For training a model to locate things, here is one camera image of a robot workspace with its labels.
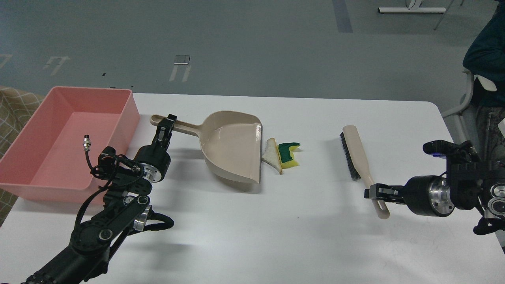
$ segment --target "beige brush handle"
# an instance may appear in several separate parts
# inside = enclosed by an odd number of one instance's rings
[[[346,125],[343,128],[343,133],[352,164],[354,165],[356,171],[360,174],[361,179],[365,183],[365,187],[370,188],[370,186],[375,184],[375,182],[370,174],[367,155],[365,154],[365,149],[361,143],[358,129],[354,125]],[[377,216],[379,218],[389,218],[389,210],[387,209],[384,201],[372,199],[372,204],[374,205],[375,212],[377,212]]]
[[[164,118],[166,118],[166,117],[162,116],[162,115],[154,114],[151,116],[149,121],[152,125],[157,126],[158,123]],[[201,125],[194,125],[191,123],[177,120],[174,124],[174,131],[199,137],[199,135],[201,133],[200,127],[201,127]]]

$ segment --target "gray floor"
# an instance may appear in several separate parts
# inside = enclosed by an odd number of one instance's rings
[[[496,7],[460,3],[433,30],[440,14],[377,11],[404,0],[1,0],[0,85],[430,101],[443,111],[459,103],[461,62]],[[190,70],[174,74],[186,54]]]

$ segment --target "white sponge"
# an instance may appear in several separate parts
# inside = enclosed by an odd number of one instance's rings
[[[279,172],[279,174],[282,174],[279,150],[277,149],[277,143],[275,142],[274,138],[267,140],[267,146],[265,147],[265,151],[263,152],[261,159],[267,164],[274,167]]]

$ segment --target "sponge piece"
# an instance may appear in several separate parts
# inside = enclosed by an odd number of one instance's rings
[[[267,146],[265,147],[265,151],[263,152],[261,159],[274,167],[279,174],[282,174],[281,160],[279,157],[279,151],[277,150],[277,143],[274,138],[267,140]]]
[[[293,151],[300,146],[300,143],[282,143],[279,144],[279,156],[281,158],[281,167],[283,169],[298,166],[299,163],[294,160]]]

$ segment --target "brush bristles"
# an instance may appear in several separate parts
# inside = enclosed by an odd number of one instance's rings
[[[347,143],[345,142],[345,135],[344,132],[340,134],[340,140],[342,141],[342,147],[344,148],[345,152],[345,158],[347,159],[347,166],[349,167],[349,173],[350,177],[352,180],[357,181],[361,179],[360,174],[354,167],[354,164],[352,163],[352,159],[350,158],[350,153],[349,153],[349,148],[347,148]]]

